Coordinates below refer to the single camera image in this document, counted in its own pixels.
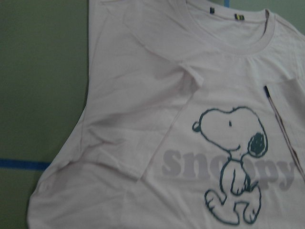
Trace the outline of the pink Snoopy t-shirt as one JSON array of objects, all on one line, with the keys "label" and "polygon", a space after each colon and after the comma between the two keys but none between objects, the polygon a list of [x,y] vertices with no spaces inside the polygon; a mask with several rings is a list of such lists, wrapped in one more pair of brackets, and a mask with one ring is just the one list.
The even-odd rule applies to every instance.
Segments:
[{"label": "pink Snoopy t-shirt", "polygon": [[87,103],[27,223],[304,228],[304,35],[269,10],[89,1]]}]

